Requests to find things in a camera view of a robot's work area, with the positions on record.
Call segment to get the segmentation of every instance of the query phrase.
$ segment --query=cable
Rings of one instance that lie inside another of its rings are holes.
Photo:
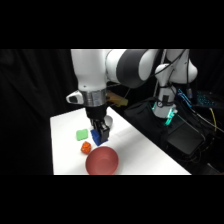
[[[167,49],[164,49],[164,51],[163,51],[163,56],[162,56],[160,65],[162,65],[162,64],[164,63],[164,61],[165,61],[165,58],[166,58],[166,52],[167,52]],[[156,93],[157,93],[158,85],[159,85],[159,80],[157,80],[157,82],[156,82],[156,87],[155,87],[155,90],[154,90],[153,97],[156,97]]]
[[[210,111],[212,113],[212,117],[213,117],[214,124],[215,124],[215,132],[217,132],[217,123],[216,123],[216,119],[215,119],[215,114],[214,114],[214,111],[213,111],[212,108],[210,108]],[[215,138],[212,139],[210,145],[204,151],[202,151],[202,152],[205,152],[206,150],[208,150],[211,147],[211,145],[213,144],[214,141],[215,141]]]
[[[126,97],[128,96],[130,90],[131,90],[131,89],[129,88],[128,92],[126,93],[126,95],[125,95],[125,97],[124,97],[125,99],[126,99]]]
[[[115,86],[120,86],[121,84],[116,84],[116,85],[111,85],[111,86],[107,86],[107,88],[111,88],[111,87],[115,87]]]
[[[190,50],[189,50],[188,60],[187,60],[187,96],[189,99],[192,99],[193,93],[189,83],[189,63],[190,63]]]
[[[179,114],[177,114],[177,116],[184,121],[187,125],[189,125],[192,129],[194,129],[196,132],[198,132],[202,138],[204,139],[204,142],[206,141],[205,136],[203,134],[200,133],[200,131],[198,131],[196,128],[194,128],[192,125],[190,125],[185,119],[183,119]]]
[[[150,78],[152,78],[152,77],[155,77],[156,75],[158,75],[159,73],[161,73],[161,72],[163,72],[164,70],[166,70],[167,68],[169,68],[174,62],[176,62],[179,58],[181,58],[182,57],[182,55],[184,54],[184,52],[186,51],[187,49],[184,49],[183,50],[183,52],[174,60],[174,61],[172,61],[168,66],[166,66],[164,69],[162,69],[161,71],[159,71],[159,72],[157,72],[157,73],[155,73],[155,74],[153,74],[153,75],[151,75],[150,77],[149,77],[149,79]]]
[[[210,108],[210,111],[212,112],[212,116],[213,116],[214,124],[215,124],[215,132],[216,132],[217,131],[217,123],[216,123],[216,119],[215,119],[215,114],[214,114],[214,111],[212,108]]]
[[[212,123],[210,123],[209,121],[207,121],[204,117],[202,117],[200,114],[198,114],[196,111],[194,111],[193,109],[191,109],[190,108],[190,110],[192,110],[192,112],[194,113],[194,114],[196,114],[198,117],[200,117],[203,121],[205,121],[205,122],[207,122],[208,124],[210,124],[211,126],[213,126],[214,128],[216,128],[216,130],[219,130],[219,131],[221,131],[222,133],[224,133],[224,131],[221,129],[221,128],[219,128],[219,127],[217,127],[216,125],[213,125]]]

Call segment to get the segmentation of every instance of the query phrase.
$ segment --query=white table surface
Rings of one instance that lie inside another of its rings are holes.
[[[109,141],[102,146],[111,147],[119,156],[116,175],[190,175],[113,109],[108,108],[107,114],[113,118],[113,126]],[[83,129],[88,129],[89,138],[77,141],[76,131]],[[55,175],[88,175],[85,169],[87,155],[81,152],[81,147],[88,141],[93,150],[97,148],[90,130],[85,109],[51,118]]]

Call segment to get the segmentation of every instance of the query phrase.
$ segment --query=green cube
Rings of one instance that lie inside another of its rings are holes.
[[[88,138],[88,130],[82,130],[82,131],[77,131],[76,132],[76,137],[78,141],[81,141],[83,139],[87,139]]]

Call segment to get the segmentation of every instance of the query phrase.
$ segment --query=black background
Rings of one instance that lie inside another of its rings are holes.
[[[198,89],[224,96],[223,53],[191,49]],[[155,83],[131,90],[129,105],[152,96]],[[69,49],[0,49],[0,174],[53,174],[50,117],[81,108],[65,100],[77,86]],[[127,90],[112,89],[121,96]],[[123,108],[116,110],[122,114]],[[222,121],[222,111],[215,112]],[[218,141],[210,155],[221,169],[222,147]]]

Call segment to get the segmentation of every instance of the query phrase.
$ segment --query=blue object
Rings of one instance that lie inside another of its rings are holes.
[[[92,134],[92,137],[93,137],[93,140],[94,140],[94,142],[96,143],[96,145],[97,146],[100,146],[100,145],[102,145],[103,143],[105,143],[105,142],[107,142],[108,141],[108,139],[105,141],[105,142],[100,142],[100,134],[98,133],[98,131],[97,130],[92,130],[91,131],[91,134]]]

